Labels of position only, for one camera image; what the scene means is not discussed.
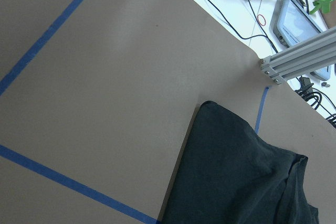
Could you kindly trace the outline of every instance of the brown cardboard surface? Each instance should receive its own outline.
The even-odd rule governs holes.
[[[141,223],[2,157],[0,169],[0,223]]]
[[[72,0],[0,0],[0,79]]]
[[[157,218],[195,108],[213,100],[254,126],[270,84],[255,53],[192,0],[85,0],[0,97],[0,143]],[[280,103],[281,122],[320,117],[288,86],[273,89],[295,101]],[[277,112],[264,113],[265,141],[280,143]],[[324,139],[320,123],[307,134]]]

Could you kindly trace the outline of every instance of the metal frame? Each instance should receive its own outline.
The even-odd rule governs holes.
[[[336,63],[336,27],[261,61],[261,70],[281,84]]]

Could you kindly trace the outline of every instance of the red wire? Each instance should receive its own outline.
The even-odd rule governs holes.
[[[264,19],[264,24],[262,24],[262,23],[260,22],[260,20],[259,20],[259,16],[263,17],[263,19]],[[265,19],[265,17],[264,17],[262,14],[258,14],[258,15],[257,15],[257,19],[258,19],[258,23],[259,23],[261,26],[266,26],[266,19]]]

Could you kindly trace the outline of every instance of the gray device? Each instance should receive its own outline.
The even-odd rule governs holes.
[[[296,0],[282,0],[273,32],[283,45],[290,47],[321,33],[322,30]],[[331,67],[328,66],[311,74],[327,81],[330,79],[330,72]]]

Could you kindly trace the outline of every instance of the green clamp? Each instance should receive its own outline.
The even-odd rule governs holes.
[[[330,12],[331,2],[334,0],[316,0],[313,2],[315,8],[309,12],[309,14],[315,13],[318,9],[322,10],[322,13]]]

